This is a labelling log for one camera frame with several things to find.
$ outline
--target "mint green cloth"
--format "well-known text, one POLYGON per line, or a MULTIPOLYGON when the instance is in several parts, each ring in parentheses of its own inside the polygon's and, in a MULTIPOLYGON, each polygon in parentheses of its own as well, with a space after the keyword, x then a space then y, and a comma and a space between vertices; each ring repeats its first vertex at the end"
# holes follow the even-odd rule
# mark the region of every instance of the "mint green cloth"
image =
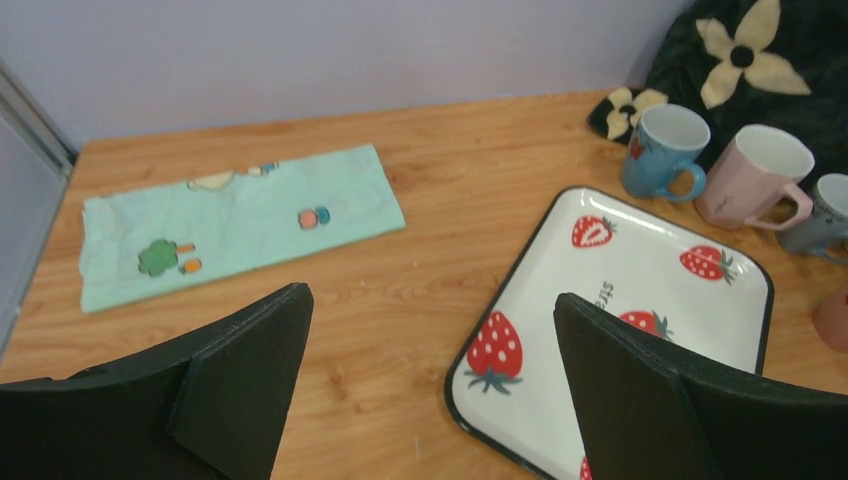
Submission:
POLYGON ((405 227, 372 145, 85 201, 96 312, 405 227))

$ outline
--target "floral cloth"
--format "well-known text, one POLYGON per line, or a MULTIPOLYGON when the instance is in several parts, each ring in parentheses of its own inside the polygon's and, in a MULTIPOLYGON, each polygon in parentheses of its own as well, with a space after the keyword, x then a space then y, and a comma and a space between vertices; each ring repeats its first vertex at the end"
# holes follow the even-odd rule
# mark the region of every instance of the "floral cloth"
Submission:
POLYGON ((816 156, 802 182, 848 173, 848 2, 696 0, 666 33, 640 88, 610 93, 588 122, 626 144, 645 108, 675 103, 710 124, 709 169, 743 126, 786 130, 816 156))

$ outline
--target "tray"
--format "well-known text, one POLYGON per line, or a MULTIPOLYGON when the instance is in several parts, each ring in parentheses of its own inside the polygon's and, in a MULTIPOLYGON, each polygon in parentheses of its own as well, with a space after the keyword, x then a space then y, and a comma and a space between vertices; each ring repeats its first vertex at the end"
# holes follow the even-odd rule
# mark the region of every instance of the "tray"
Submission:
POLYGON ((762 267, 606 193, 568 188, 445 382, 464 430, 544 478, 580 478, 584 457, 553 324, 565 292, 713 360, 762 372, 774 295, 762 267))

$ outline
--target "cup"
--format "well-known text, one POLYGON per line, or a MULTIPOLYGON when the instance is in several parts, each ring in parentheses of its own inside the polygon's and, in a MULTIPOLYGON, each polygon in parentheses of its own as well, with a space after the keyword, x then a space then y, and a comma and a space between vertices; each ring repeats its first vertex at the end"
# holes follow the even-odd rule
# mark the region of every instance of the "cup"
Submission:
POLYGON ((687 202, 706 186, 704 169, 695 159, 710 142, 710 127, 697 113, 672 104, 645 109, 630 136, 627 157, 621 170, 621 185, 637 198, 664 197, 687 202), (689 193, 674 195, 668 186, 689 171, 694 183, 689 193))
POLYGON ((797 183, 814 165, 813 153, 791 134, 746 125, 710 169, 695 209, 707 223, 729 230, 744 225, 785 230, 810 215, 813 202, 797 183), (783 223, 761 220, 783 197, 798 205, 795 215, 783 223))
POLYGON ((798 225, 777 234, 777 242, 789 253, 812 254, 838 265, 827 249, 848 239, 848 175, 828 173, 813 187, 813 213, 798 225))
POLYGON ((819 304, 813 326, 830 348, 848 352, 848 282, 819 304))

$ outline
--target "wood grain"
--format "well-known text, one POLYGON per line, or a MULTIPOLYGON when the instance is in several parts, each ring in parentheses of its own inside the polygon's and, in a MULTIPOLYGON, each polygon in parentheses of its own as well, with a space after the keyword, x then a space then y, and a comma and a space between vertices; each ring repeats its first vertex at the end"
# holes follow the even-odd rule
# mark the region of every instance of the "wood grain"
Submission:
POLYGON ((727 232, 691 204, 633 201, 624 147, 585 124, 606 92, 95 141, 82 152, 0 380, 66 377, 212 322, 290 282, 316 297, 274 478, 517 478, 459 429, 445 371, 557 192, 594 186, 750 254, 776 287, 765 375, 848 393, 848 355, 812 309, 845 279, 784 254, 771 233, 727 232), (82 202, 95 195, 373 143, 407 218, 400 232, 205 286, 84 315, 82 202))

